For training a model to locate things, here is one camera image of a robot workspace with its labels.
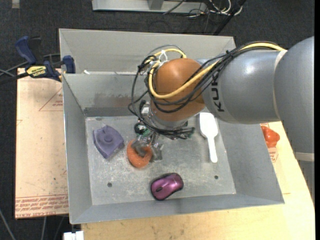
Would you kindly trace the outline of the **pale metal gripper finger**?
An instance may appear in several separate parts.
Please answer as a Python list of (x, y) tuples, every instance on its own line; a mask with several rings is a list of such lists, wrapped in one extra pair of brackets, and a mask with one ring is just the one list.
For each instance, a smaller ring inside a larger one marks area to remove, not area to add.
[(162, 150), (164, 145), (162, 143), (154, 143), (151, 145), (152, 157), (151, 161), (160, 161), (163, 159)]
[(136, 151), (140, 157), (145, 157), (151, 152), (150, 150), (150, 140), (148, 138), (135, 138), (132, 141), (131, 147)]

